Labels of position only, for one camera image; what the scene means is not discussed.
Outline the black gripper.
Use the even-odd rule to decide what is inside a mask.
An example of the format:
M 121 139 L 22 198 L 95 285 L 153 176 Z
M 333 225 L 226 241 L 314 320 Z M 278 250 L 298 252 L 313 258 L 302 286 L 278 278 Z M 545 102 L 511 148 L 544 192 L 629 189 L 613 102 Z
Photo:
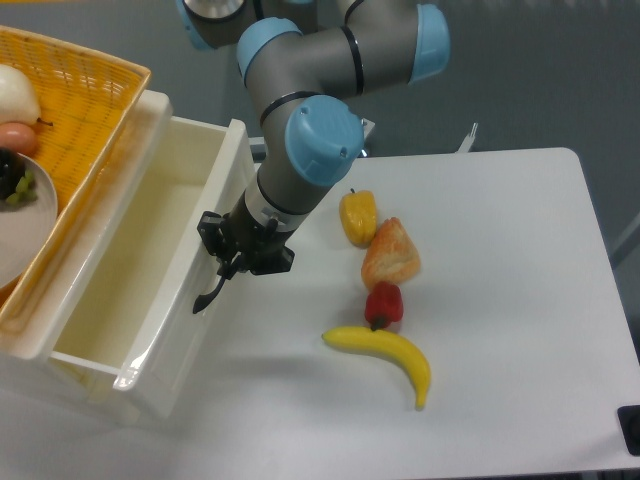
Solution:
M 244 199 L 225 215 L 204 211 L 197 232 L 207 253 L 218 263 L 217 274 L 231 278 L 232 260 L 240 255 L 244 271 L 255 276 L 287 273 L 295 253 L 286 247 L 288 234 L 277 230 L 277 221 L 261 225 L 249 212 Z

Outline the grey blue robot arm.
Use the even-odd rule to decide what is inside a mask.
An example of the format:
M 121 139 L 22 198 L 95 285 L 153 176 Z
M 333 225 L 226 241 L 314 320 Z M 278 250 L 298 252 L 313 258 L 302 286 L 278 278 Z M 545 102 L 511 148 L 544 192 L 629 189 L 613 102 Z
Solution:
M 192 41 L 234 45 L 266 143 L 266 157 L 226 214 L 198 230 L 220 277 L 286 272 L 287 242 L 364 146 L 347 100 L 413 84 L 448 64 L 441 10 L 423 1 L 343 1 L 343 22 L 319 29 L 312 1 L 181 1 Z

